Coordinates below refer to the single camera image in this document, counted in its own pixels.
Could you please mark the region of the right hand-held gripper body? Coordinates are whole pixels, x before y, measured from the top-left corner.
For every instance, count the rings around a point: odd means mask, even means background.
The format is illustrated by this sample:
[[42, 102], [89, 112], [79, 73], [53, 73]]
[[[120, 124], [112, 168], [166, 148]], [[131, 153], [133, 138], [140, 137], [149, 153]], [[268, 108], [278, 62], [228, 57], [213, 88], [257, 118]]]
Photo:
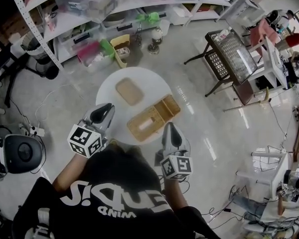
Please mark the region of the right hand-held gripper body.
[[190, 144], [182, 133], [168, 130], [162, 136], [162, 148], [155, 154], [155, 165], [165, 179], [182, 180], [193, 173]]

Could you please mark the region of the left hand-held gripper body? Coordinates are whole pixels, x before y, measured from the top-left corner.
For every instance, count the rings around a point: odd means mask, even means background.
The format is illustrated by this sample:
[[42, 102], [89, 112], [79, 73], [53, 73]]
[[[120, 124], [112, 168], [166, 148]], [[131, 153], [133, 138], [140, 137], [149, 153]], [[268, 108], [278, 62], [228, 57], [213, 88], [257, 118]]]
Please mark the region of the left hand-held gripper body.
[[86, 158], [92, 157], [106, 146], [107, 133], [114, 114], [96, 105], [89, 109], [77, 124], [74, 124], [67, 141], [73, 152]]

